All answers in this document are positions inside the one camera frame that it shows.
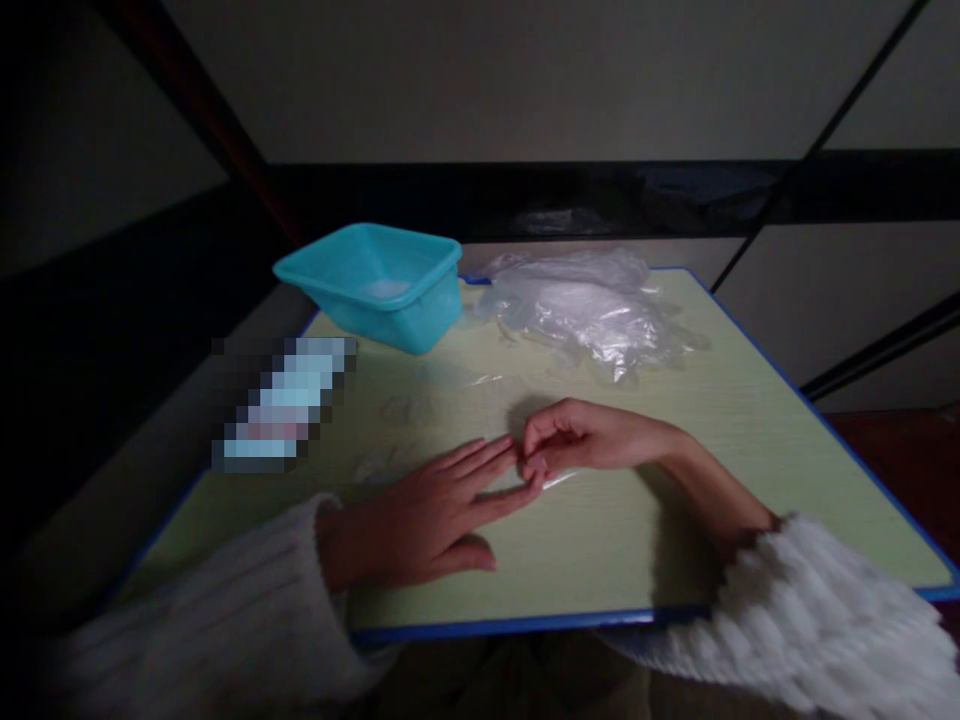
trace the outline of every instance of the square plastic container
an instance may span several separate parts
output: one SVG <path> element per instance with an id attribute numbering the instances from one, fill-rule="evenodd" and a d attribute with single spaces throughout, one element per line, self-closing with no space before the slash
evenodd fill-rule
<path id="1" fill-rule="evenodd" d="M 342 329 L 414 355 L 429 351 L 463 311 L 460 243 L 386 225 L 347 225 L 273 266 Z"/>

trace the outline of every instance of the light green tabletop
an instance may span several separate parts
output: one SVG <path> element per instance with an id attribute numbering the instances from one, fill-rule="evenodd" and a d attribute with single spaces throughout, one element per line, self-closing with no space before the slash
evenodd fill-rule
<path id="1" fill-rule="evenodd" d="M 568 395 L 675 423 L 774 512 L 820 519 L 913 587 L 949 585 L 937 554 L 709 293 L 685 270 L 655 271 L 650 283 L 682 308 L 678 321 L 705 335 L 711 348 L 689 355 L 683 369 L 643 371 L 634 386 L 603 384 L 587 367 L 561 369 L 549 349 L 510 343 L 495 323 L 461 321 L 422 357 L 361 339 L 344 402 L 302 465 L 285 475 L 203 475 L 121 599 L 158 586 L 316 492 L 357 502 L 377 491 L 378 478 L 468 439 L 519 433 L 530 412 Z M 461 291 L 470 306 L 483 288 Z M 305 335 L 344 333 L 321 314 Z M 718 579 L 709 547 L 653 468 L 583 471 L 480 534 L 497 556 L 495 574 L 356 592 L 350 629 L 704 604 Z"/>

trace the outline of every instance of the white powder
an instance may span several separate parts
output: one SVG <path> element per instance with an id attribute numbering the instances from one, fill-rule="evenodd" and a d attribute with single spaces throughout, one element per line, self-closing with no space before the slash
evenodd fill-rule
<path id="1" fill-rule="evenodd" d="M 388 298 L 399 295 L 410 289 L 410 283 L 402 280 L 377 280 L 364 286 L 364 295 L 370 295 L 375 298 Z"/>

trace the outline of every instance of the clear plastic gloves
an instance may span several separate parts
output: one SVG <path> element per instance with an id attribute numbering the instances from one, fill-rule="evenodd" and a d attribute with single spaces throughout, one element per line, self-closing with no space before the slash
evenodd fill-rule
<path id="1" fill-rule="evenodd" d="M 638 366 L 682 367 L 706 338 L 671 322 L 646 263 L 627 248 L 554 258 L 501 255 L 481 273 L 491 288 L 474 308 L 507 337 L 546 343 L 574 364 L 587 355 L 619 382 Z"/>

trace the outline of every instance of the white sweater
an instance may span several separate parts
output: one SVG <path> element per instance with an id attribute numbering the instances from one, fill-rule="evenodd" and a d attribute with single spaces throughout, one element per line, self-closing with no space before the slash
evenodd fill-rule
<path id="1" fill-rule="evenodd" d="M 147 600 L 70 635 L 56 693 L 81 717 L 320 716 L 376 684 L 396 655 L 354 648 L 326 591 L 318 495 L 228 543 Z M 743 551 L 710 621 L 603 633 L 638 663 L 800 712 L 957 717 L 956 647 L 939 614 L 799 517 Z"/>

